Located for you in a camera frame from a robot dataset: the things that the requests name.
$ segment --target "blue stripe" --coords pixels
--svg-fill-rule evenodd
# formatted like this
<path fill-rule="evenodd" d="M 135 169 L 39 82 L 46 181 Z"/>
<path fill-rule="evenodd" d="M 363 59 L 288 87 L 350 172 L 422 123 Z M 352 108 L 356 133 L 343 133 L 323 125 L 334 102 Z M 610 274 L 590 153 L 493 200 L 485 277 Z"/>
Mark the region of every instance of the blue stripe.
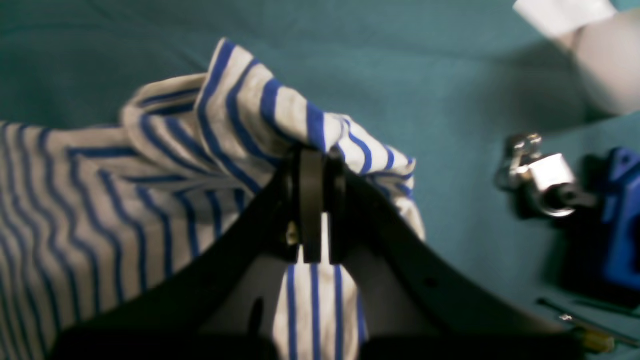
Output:
<path fill-rule="evenodd" d="M 166 108 L 160 108 L 160 109 L 148 111 L 147 113 L 149 115 L 164 115 L 164 116 L 188 113 L 189 111 L 193 111 L 195 104 L 196 104 L 195 102 L 189 102 L 187 104 L 174 105 Z"/>
<path fill-rule="evenodd" d="M 132 183 L 157 184 L 157 183 L 178 183 L 187 181 L 188 178 L 180 175 L 160 175 L 160 176 L 124 176 L 123 179 Z"/>
<path fill-rule="evenodd" d="M 204 91 L 202 92 L 202 98 L 200 100 L 200 103 L 198 104 L 198 121 L 200 123 L 200 128 L 202 129 L 202 136 L 211 149 L 211 152 L 215 154 L 218 159 L 220 159 L 222 165 L 227 168 L 227 170 L 236 179 L 242 181 L 242 183 L 245 184 L 253 193 L 258 193 L 260 191 L 260 186 L 258 185 L 258 183 L 256 183 L 255 180 L 245 174 L 245 172 L 243 172 L 238 166 L 236 166 L 236 164 L 234 164 L 233 161 L 222 151 L 220 144 L 218 143 L 218 139 L 216 138 L 213 129 L 211 129 L 209 119 L 207 118 L 207 103 L 218 89 L 222 74 L 227 68 L 229 59 L 231 58 L 231 54 L 233 53 L 235 47 L 236 46 L 229 41 L 225 41 L 225 43 L 222 45 L 218 54 L 218 58 L 216 60 L 216 64 L 214 65 L 211 72 L 211 78 L 206 84 Z"/>
<path fill-rule="evenodd" d="M 154 132 L 154 129 L 151 127 L 151 118 L 148 114 L 143 114 L 140 118 L 140 129 L 142 133 L 145 135 L 147 140 L 154 146 L 156 149 L 160 150 L 167 158 L 171 159 L 174 163 L 182 166 L 183 168 L 189 169 L 198 174 L 207 175 L 207 172 L 198 168 L 186 161 L 184 159 L 178 157 L 176 154 L 171 151 L 158 137 L 158 135 Z"/>
<path fill-rule="evenodd" d="M 23 125 L 20 126 L 20 128 L 18 128 L 17 131 L 17 136 L 16 136 L 16 142 L 17 142 L 17 147 L 20 149 L 20 152 L 22 152 L 22 166 L 21 168 L 24 171 L 24 177 L 25 179 L 23 179 L 23 181 L 26 183 L 26 193 L 27 193 L 27 198 L 29 198 L 29 201 L 31 203 L 31 205 L 36 208 L 37 211 L 37 206 L 34 205 L 34 197 L 35 194 L 33 193 L 33 189 L 29 186 L 29 184 L 31 183 L 31 159 L 29 157 L 29 152 L 26 149 L 26 146 L 24 145 L 24 131 L 26 130 L 27 125 Z M 42 259 L 42 253 L 40 251 L 38 251 L 37 249 L 39 249 L 41 247 L 42 244 L 42 232 L 41 232 L 41 228 L 38 226 L 38 224 L 28 215 L 27 211 L 24 210 L 24 208 L 22 208 L 22 206 L 20 205 L 20 199 L 17 196 L 17 192 L 15 191 L 15 188 L 13 187 L 13 183 L 14 183 L 14 175 L 17 175 L 18 171 L 16 171 L 13 168 L 13 161 L 11 160 L 11 156 L 9 156 L 9 149 L 6 146 L 7 143 L 7 137 L 6 137 L 6 131 L 4 132 L 4 141 L 5 143 L 3 144 L 5 146 L 4 151 L 5 151 L 5 161 L 6 161 L 6 166 L 7 166 L 7 170 L 10 174 L 9 177 L 9 191 L 12 194 L 13 197 L 13 206 L 15 209 L 16 214 L 18 214 L 18 216 L 22 219 L 22 221 L 27 224 L 27 226 L 29 227 L 29 229 L 31 230 L 31 235 L 33 237 L 33 258 L 34 258 L 34 262 L 35 262 L 35 266 L 36 269 L 38 270 L 38 273 L 40 274 L 40 277 L 42 278 L 43 282 L 44 282 L 44 286 L 45 286 L 45 291 L 47 292 L 47 296 L 49 298 L 49 304 L 51 306 L 52 309 L 52 315 L 53 315 L 53 324 L 54 324 L 54 328 L 56 329 L 56 334 L 60 332 L 61 329 L 61 322 L 60 322 L 60 309 L 58 307 L 58 299 L 56 298 L 56 292 L 53 289 L 53 283 L 51 281 L 51 276 L 49 275 L 47 269 L 44 268 L 43 264 L 45 263 L 44 260 Z M 50 243 L 51 241 L 51 236 L 47 237 L 48 242 Z"/>
<path fill-rule="evenodd" d="M 169 279 L 173 275 L 173 235 L 169 216 L 154 202 L 149 190 L 140 186 L 136 187 L 138 197 L 145 207 L 156 214 L 162 223 L 164 238 L 164 278 Z"/>
<path fill-rule="evenodd" d="M 404 194 L 404 196 L 413 200 L 413 190 L 411 188 L 409 188 L 405 184 L 396 184 L 396 188 L 400 190 Z"/>
<path fill-rule="evenodd" d="M 387 150 L 387 166 L 385 167 L 385 170 L 389 170 L 394 167 L 395 156 L 391 148 L 385 145 L 385 149 Z"/>
<path fill-rule="evenodd" d="M 11 256 L 11 254 L 7 254 L 5 250 L 6 249 L 6 244 L 4 243 L 4 238 L 0 237 L 0 243 L 2 244 L 2 248 L 3 248 L 3 252 L 5 252 L 5 257 L 8 258 Z M 12 272 L 15 273 L 15 265 L 14 265 L 14 269 L 11 269 L 11 266 L 9 267 L 9 277 L 13 277 L 14 275 L 12 275 Z M 9 332 L 9 340 L 11 341 L 11 345 L 16 353 L 16 355 L 18 356 L 18 359 L 22 359 L 22 356 L 20 355 L 20 350 L 18 349 L 18 342 L 15 339 L 15 331 L 14 331 L 14 327 L 13 327 L 13 320 L 11 320 L 11 316 L 10 316 L 10 312 L 9 312 L 9 303 L 6 299 L 6 297 L 8 296 L 9 291 L 6 289 L 6 286 L 4 286 L 4 282 L 3 282 L 3 278 L 2 275 L 0 275 L 0 300 L 2 300 L 2 310 L 4 313 L 4 318 L 6 319 L 6 326 L 8 328 L 8 332 Z M 24 322 L 22 321 L 22 319 L 19 317 L 19 322 L 22 324 L 22 326 L 24 327 Z"/>
<path fill-rule="evenodd" d="M 2 192 L 0 192 L 0 202 L 4 202 Z M 2 217 L 3 221 L 6 220 L 5 219 L 6 214 L 4 213 L 4 206 L 0 206 L 0 217 Z M 2 246 L 3 252 L 6 254 L 6 260 L 7 260 L 7 263 L 9 264 L 9 276 L 11 278 L 10 279 L 11 288 L 12 288 L 13 298 L 14 298 L 13 309 L 18 318 L 18 326 L 20 327 L 20 335 L 22 336 L 22 343 L 24 344 L 24 347 L 26 347 L 27 349 L 27 355 L 29 359 L 33 359 L 33 353 L 31 352 L 31 346 L 29 344 L 29 340 L 28 340 L 29 338 L 27 336 L 27 329 L 26 329 L 26 326 L 24 325 L 24 318 L 22 317 L 22 309 L 20 308 L 17 302 L 18 294 L 19 294 L 18 282 L 20 281 L 20 279 L 18 279 L 18 274 L 16 269 L 17 266 L 15 265 L 13 254 L 10 252 L 9 245 L 7 245 L 7 240 L 4 236 L 0 236 L 0 245 Z M 24 290 L 27 292 L 27 298 L 30 306 L 33 307 L 33 294 L 31 294 L 31 290 L 29 289 L 29 284 L 25 283 L 24 281 L 20 281 L 20 282 L 22 283 Z"/>
<path fill-rule="evenodd" d="M 123 158 L 138 155 L 130 147 L 73 147 L 69 151 L 73 155 L 79 154 L 87 158 Z"/>
<path fill-rule="evenodd" d="M 69 286 L 71 287 L 71 299 L 73 302 L 75 321 L 80 322 L 82 319 L 80 315 L 80 300 L 78 299 L 77 282 L 76 282 L 76 277 L 74 276 L 73 267 L 69 263 L 69 260 L 67 259 L 65 253 L 62 250 L 60 250 L 60 248 L 58 247 L 58 244 L 57 244 L 58 224 L 55 217 L 50 211 L 46 210 L 42 206 L 42 204 L 38 200 L 38 196 L 36 196 L 36 193 L 33 189 L 33 178 L 31 175 L 31 159 L 29 158 L 29 151 L 27 150 L 24 143 L 24 132 L 22 131 L 22 129 L 20 130 L 20 136 L 18 137 L 18 147 L 20 151 L 23 153 L 22 164 L 24 165 L 24 177 L 25 177 L 24 182 L 26 186 L 26 195 L 29 199 L 29 202 L 33 205 L 34 210 L 42 215 L 42 217 L 46 220 L 47 225 L 51 229 L 51 231 L 47 235 L 47 247 L 49 248 L 53 256 L 56 258 L 56 261 L 60 264 L 65 275 L 67 276 L 67 281 L 69 283 Z M 58 317 L 55 320 L 56 330 L 60 331 L 60 327 L 59 327 L 60 316 L 57 310 L 54 313 L 54 316 Z"/>
<path fill-rule="evenodd" d="M 218 241 L 222 238 L 222 208 L 220 207 L 220 201 L 216 196 L 215 191 L 207 192 L 207 198 L 211 204 L 211 210 L 213 211 L 213 231 L 215 240 Z"/>
<path fill-rule="evenodd" d="M 298 142 L 296 139 L 285 134 L 276 121 L 276 104 L 280 87 L 282 87 L 282 84 L 275 78 L 269 80 L 264 85 L 262 97 L 260 98 L 260 114 L 267 125 L 269 125 L 279 137 L 288 142 Z"/>
<path fill-rule="evenodd" d="M 84 211 L 87 214 L 87 217 L 89 219 L 89 222 L 91 223 L 91 226 L 97 233 L 99 233 L 102 237 L 104 237 L 107 240 L 107 242 L 109 242 L 111 247 L 113 247 L 113 252 L 115 255 L 114 287 L 116 291 L 118 305 L 120 305 L 124 302 L 124 298 L 125 298 L 124 289 L 122 288 L 122 280 L 123 280 L 122 279 L 122 246 L 118 241 L 118 238 L 111 231 L 108 231 L 107 229 L 105 229 L 104 226 L 102 226 L 102 224 L 100 223 L 98 214 L 96 213 L 95 208 L 93 207 L 93 204 L 91 202 L 89 189 L 87 189 L 86 185 L 80 179 L 80 171 L 79 171 L 80 164 L 78 160 L 75 159 L 71 154 L 69 154 L 68 160 L 69 160 L 69 163 L 71 164 L 71 169 L 70 169 L 71 182 L 73 186 L 76 188 L 76 190 L 80 193 Z"/>
<path fill-rule="evenodd" d="M 342 269 L 333 266 L 335 277 L 335 360 L 344 357 L 344 304 L 342 303 Z"/>
<path fill-rule="evenodd" d="M 251 69 L 253 69 L 257 64 L 259 64 L 259 62 L 256 59 L 253 59 L 251 63 L 249 63 L 249 65 L 240 76 L 240 79 L 238 79 L 238 82 L 234 85 L 234 87 L 227 95 L 227 113 L 229 114 L 229 118 L 231 119 L 231 124 L 233 125 L 234 130 L 236 130 L 238 139 L 240 139 L 240 142 L 242 143 L 244 148 L 251 155 L 255 156 L 258 159 L 267 161 L 269 164 L 271 164 L 271 166 L 276 168 L 280 163 L 280 159 L 265 154 L 260 149 L 260 147 L 258 147 L 258 144 L 255 143 L 249 131 L 247 131 L 247 129 L 244 127 L 242 120 L 240 120 L 240 110 L 238 109 L 237 97 L 244 85 L 244 81 L 246 79 L 246 76 L 249 74 L 249 71 L 251 71 Z"/>
<path fill-rule="evenodd" d="M 311 264 L 311 319 L 314 360 L 321 360 L 320 351 L 320 283 L 318 281 L 318 264 Z"/>
<path fill-rule="evenodd" d="M 182 96 L 195 95 L 195 94 L 197 94 L 199 92 L 200 92 L 200 88 L 193 88 L 193 89 L 176 91 L 176 92 L 172 92 L 172 93 L 169 93 L 169 94 L 150 96 L 150 97 L 147 97 L 146 99 L 142 100 L 140 102 L 140 106 L 147 106 L 147 105 L 151 105 L 151 104 L 153 104 L 155 102 L 167 101 L 167 100 L 175 99 L 175 98 L 182 97 Z"/>
<path fill-rule="evenodd" d="M 307 102 L 307 137 L 309 143 L 321 152 L 326 152 L 324 143 L 324 113 L 311 102 Z"/>
<path fill-rule="evenodd" d="M 189 136 L 189 134 L 187 134 L 184 128 L 180 125 L 179 119 L 176 119 L 175 117 L 166 118 L 166 128 L 176 140 L 189 149 L 193 154 L 196 154 L 204 161 L 217 166 L 216 162 L 213 161 L 209 154 L 207 154 L 205 149 L 191 136 Z"/>
<path fill-rule="evenodd" d="M 244 213 L 244 190 L 235 189 L 234 199 L 236 200 L 236 208 L 238 209 L 238 213 Z"/>
<path fill-rule="evenodd" d="M 11 197 L 11 205 L 15 208 L 16 213 L 20 212 L 20 206 L 19 206 L 19 202 L 20 200 L 17 197 L 17 193 L 15 191 L 15 187 L 14 187 L 14 183 L 13 183 L 13 175 L 15 174 L 14 170 L 13 170 L 13 162 L 11 161 L 11 156 L 9 154 L 9 149 L 7 144 L 7 127 L 9 126 L 8 123 L 6 123 L 5 125 L 2 126 L 2 137 L 3 137 L 3 141 L 2 141 L 2 148 L 3 148 L 3 153 L 4 153 L 4 163 L 5 166 L 7 166 L 6 169 L 6 173 L 7 173 L 7 180 L 8 180 L 8 184 L 7 184 L 7 192 L 10 194 Z M 22 282 L 24 284 L 26 293 L 27 293 L 27 300 L 29 302 L 29 306 L 31 308 L 31 312 L 33 313 L 33 317 L 35 318 L 35 322 L 36 322 L 36 326 L 38 329 L 38 341 L 40 342 L 40 351 L 42 352 L 42 356 L 45 355 L 45 351 L 47 349 L 47 345 L 46 345 L 46 341 L 44 340 L 44 332 L 42 330 L 42 318 L 40 317 L 40 311 L 38 310 L 37 306 L 36 306 L 36 302 L 35 302 L 35 298 L 33 296 L 33 293 L 31 292 L 31 281 L 29 280 L 29 276 L 28 276 L 28 250 L 26 247 L 27 244 L 27 239 L 25 239 L 25 237 L 22 236 L 22 233 L 20 233 L 20 231 L 18 231 L 18 226 L 16 226 L 16 224 L 14 224 L 13 222 L 10 221 L 8 214 L 6 213 L 6 210 L 4 209 L 4 196 L 1 196 L 2 200 L 1 200 L 1 204 L 2 204 L 2 218 L 3 221 L 5 223 L 5 225 L 7 227 L 9 227 L 10 231 L 13 234 L 13 237 L 15 238 L 16 242 L 18 243 L 18 247 L 20 249 L 20 261 L 21 261 L 21 276 L 22 276 Z M 35 230 L 35 225 L 33 223 L 28 224 L 28 226 L 31 227 L 31 232 L 33 237 L 35 238 L 36 235 L 39 235 L 37 233 L 37 231 Z M 42 270 L 42 264 L 40 264 L 40 266 L 37 266 L 39 261 L 35 261 L 36 263 L 36 267 L 38 268 L 38 272 L 40 273 L 40 276 L 44 276 L 44 272 Z"/>
<path fill-rule="evenodd" d="M 371 174 L 368 174 L 368 175 L 374 176 L 374 177 L 395 177 L 397 179 L 409 180 L 413 177 L 413 172 L 410 172 L 409 174 L 406 174 L 406 175 L 394 174 L 392 172 L 372 172 Z"/>
<path fill-rule="evenodd" d="M 362 345 L 367 339 L 367 327 L 364 318 L 364 307 L 362 306 L 362 295 L 358 292 L 358 343 Z"/>
<path fill-rule="evenodd" d="M 145 234 L 142 225 L 140 225 L 139 222 L 135 221 L 129 216 L 129 214 L 127 214 L 127 211 L 122 204 L 122 198 L 120 197 L 118 190 L 115 188 L 115 185 L 111 180 L 111 176 L 103 170 L 99 171 L 99 175 L 102 179 L 102 184 L 104 184 L 107 193 L 109 193 L 109 198 L 111 198 L 113 209 L 118 215 L 118 218 L 129 227 L 132 227 L 136 232 L 136 239 L 138 241 L 138 272 L 140 276 L 140 291 L 142 293 L 145 293 L 147 291 L 147 235 Z"/>
<path fill-rule="evenodd" d="M 360 170 L 360 175 L 364 175 L 366 173 L 368 173 L 371 170 L 371 163 L 372 163 L 372 155 L 371 155 L 371 150 L 369 149 L 369 146 L 367 146 L 367 144 L 362 141 L 361 139 L 359 139 L 358 137 L 356 137 L 352 132 L 351 132 L 351 122 L 347 119 L 343 120 L 347 123 L 347 126 L 349 128 L 349 139 L 356 144 L 361 150 L 362 153 L 364 154 L 364 164 L 362 165 L 362 169 Z"/>
<path fill-rule="evenodd" d="M 298 360 L 298 326 L 296 324 L 296 265 L 287 269 L 287 307 L 289 309 L 289 360 Z"/>
<path fill-rule="evenodd" d="M 176 198 L 182 204 L 184 212 L 187 216 L 187 227 L 189 237 L 189 247 L 191 248 L 191 258 L 195 259 L 200 255 L 200 246 L 198 246 L 198 236 L 196 232 L 196 211 L 193 209 L 193 205 L 187 199 L 184 192 L 176 193 Z"/>
<path fill-rule="evenodd" d="M 53 201 L 62 209 L 62 211 L 65 214 L 65 217 L 67 218 L 67 222 L 69 224 L 68 237 L 71 245 L 77 250 L 79 250 L 80 252 L 84 253 L 86 258 L 89 260 L 92 280 L 93 280 L 93 314 L 90 314 L 90 316 L 93 316 L 100 312 L 100 291 L 99 291 L 100 277 L 98 276 L 98 257 L 95 251 L 91 247 L 89 247 L 85 243 L 85 241 L 79 239 L 76 236 L 77 222 L 76 222 L 76 215 L 74 214 L 74 210 L 64 200 L 64 198 L 60 195 L 60 192 L 58 191 L 58 189 L 56 189 L 56 187 L 54 186 L 53 158 L 51 157 L 51 154 L 49 154 L 49 152 L 46 151 L 47 143 L 49 142 L 50 133 L 51 133 L 50 129 L 45 129 L 40 133 L 40 136 L 38 137 L 38 149 L 40 151 L 40 154 L 45 159 L 44 179 L 47 183 L 47 191 L 49 192 L 49 195 L 51 195 L 51 198 L 53 199 Z M 70 279 L 73 279 L 71 280 L 71 288 L 73 293 L 78 294 L 76 278 L 73 277 Z M 79 306 L 74 308 L 74 313 L 77 318 L 81 317 Z"/>

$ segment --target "striped shirt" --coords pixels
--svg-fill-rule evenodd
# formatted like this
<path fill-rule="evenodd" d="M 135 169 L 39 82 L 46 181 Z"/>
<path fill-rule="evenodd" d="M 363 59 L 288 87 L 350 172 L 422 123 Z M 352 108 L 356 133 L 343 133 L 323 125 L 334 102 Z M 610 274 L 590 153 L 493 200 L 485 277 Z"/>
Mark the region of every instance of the striped shirt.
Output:
<path fill-rule="evenodd" d="M 117 125 L 0 123 L 0 358 L 43 359 L 61 331 L 188 266 L 295 143 L 338 145 L 424 238 L 415 160 L 316 108 L 226 39 L 206 74 L 144 86 Z M 345 269 L 289 267 L 273 331 L 284 359 L 354 359 L 365 337 Z"/>

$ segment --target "blue object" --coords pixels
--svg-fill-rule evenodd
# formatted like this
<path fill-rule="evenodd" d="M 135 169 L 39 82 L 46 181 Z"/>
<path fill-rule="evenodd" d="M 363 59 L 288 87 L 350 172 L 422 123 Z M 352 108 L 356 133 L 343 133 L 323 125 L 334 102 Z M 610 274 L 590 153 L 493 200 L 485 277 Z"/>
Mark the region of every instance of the blue object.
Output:
<path fill-rule="evenodd" d="M 640 291 L 640 155 L 617 148 L 609 158 L 602 222 L 611 227 L 603 275 L 607 282 Z"/>

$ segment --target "teal tablecloth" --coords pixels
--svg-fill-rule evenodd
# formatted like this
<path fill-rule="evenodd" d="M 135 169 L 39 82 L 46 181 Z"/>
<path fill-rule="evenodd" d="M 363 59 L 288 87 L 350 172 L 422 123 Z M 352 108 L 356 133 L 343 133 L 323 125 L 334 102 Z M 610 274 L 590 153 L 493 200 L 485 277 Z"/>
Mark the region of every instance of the teal tablecloth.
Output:
<path fill-rule="evenodd" d="M 533 303 L 572 299 L 546 275 L 562 239 L 546 220 L 517 219 L 494 186 L 503 141 L 539 131 L 546 151 L 577 168 L 584 155 L 615 146 L 640 151 L 640 114 L 589 120 L 570 63 L 513 1 L 4 0 L 0 117 L 114 122 L 139 86 L 205 71 L 218 39 L 229 37 L 322 109 L 352 115 L 415 156 L 431 246 L 471 279 L 551 318 Z M 639 320 L 577 310 L 640 336 Z"/>

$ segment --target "silver padlock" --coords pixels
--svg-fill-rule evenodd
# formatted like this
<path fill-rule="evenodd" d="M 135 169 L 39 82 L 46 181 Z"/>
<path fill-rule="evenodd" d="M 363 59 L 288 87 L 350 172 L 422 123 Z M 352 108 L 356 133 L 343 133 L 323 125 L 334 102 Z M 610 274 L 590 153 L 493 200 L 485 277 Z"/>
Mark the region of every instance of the silver padlock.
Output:
<path fill-rule="evenodd" d="M 568 204 L 583 193 L 564 156 L 542 155 L 541 142 L 539 134 L 512 138 L 509 184 L 514 190 L 525 186 L 531 206 L 543 215 L 567 217 L 575 212 Z"/>

